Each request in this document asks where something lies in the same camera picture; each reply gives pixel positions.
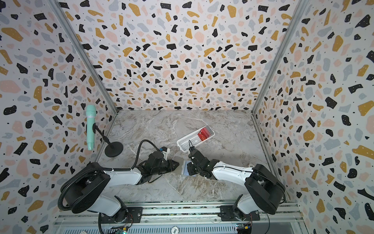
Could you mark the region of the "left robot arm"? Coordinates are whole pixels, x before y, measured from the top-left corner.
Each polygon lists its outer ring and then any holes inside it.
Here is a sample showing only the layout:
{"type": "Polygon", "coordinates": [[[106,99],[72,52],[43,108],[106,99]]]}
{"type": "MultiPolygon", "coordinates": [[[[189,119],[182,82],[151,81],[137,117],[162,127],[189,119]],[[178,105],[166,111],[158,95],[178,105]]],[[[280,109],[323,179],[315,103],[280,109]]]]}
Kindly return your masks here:
{"type": "Polygon", "coordinates": [[[89,163],[60,189],[57,206],[62,211],[79,214],[84,211],[105,215],[115,223],[130,219],[127,205],[119,198],[102,195],[107,187],[142,185],[152,183],[153,176],[175,171],[179,163],[165,159],[164,149],[151,153],[146,161],[131,168],[107,168],[99,163],[89,163]]]}

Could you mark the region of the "stack of red cards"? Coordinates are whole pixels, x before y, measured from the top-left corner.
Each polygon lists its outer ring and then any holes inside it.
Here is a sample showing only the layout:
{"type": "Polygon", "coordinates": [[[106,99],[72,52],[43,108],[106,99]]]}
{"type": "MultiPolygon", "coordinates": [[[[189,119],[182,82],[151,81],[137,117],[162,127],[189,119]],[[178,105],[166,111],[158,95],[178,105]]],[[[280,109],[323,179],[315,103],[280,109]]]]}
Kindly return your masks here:
{"type": "Polygon", "coordinates": [[[207,127],[201,129],[198,133],[198,137],[201,141],[205,141],[207,140],[208,138],[210,138],[212,135],[212,133],[209,131],[209,129],[207,127]]]}

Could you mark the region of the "white plastic mesh basket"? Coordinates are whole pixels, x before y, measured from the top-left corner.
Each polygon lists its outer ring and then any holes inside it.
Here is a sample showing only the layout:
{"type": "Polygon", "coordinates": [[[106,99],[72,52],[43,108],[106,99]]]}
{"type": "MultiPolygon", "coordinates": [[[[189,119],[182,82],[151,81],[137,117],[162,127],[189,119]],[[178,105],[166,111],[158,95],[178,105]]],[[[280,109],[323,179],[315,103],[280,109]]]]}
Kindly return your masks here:
{"type": "Polygon", "coordinates": [[[209,129],[209,131],[212,133],[211,137],[208,138],[208,139],[211,139],[215,136],[215,132],[209,127],[209,126],[204,126],[188,135],[186,135],[185,137],[177,140],[177,145],[178,147],[180,148],[180,150],[184,153],[187,153],[191,147],[196,147],[196,146],[199,146],[201,145],[203,142],[207,141],[201,141],[198,137],[198,133],[201,129],[207,127],[209,129]]]}

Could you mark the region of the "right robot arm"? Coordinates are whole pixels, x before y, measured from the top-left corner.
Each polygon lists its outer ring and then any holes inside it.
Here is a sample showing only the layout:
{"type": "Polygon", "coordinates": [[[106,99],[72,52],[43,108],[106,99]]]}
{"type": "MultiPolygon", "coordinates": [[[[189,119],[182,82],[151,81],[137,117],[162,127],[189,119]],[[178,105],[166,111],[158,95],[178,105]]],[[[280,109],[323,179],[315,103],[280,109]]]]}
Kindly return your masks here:
{"type": "Polygon", "coordinates": [[[200,175],[206,179],[229,181],[247,189],[232,206],[221,207],[223,221],[246,220],[255,211],[274,215],[285,197],[284,185],[262,164],[254,167],[238,167],[219,160],[208,160],[195,147],[190,147],[187,164],[190,176],[200,175]]]}

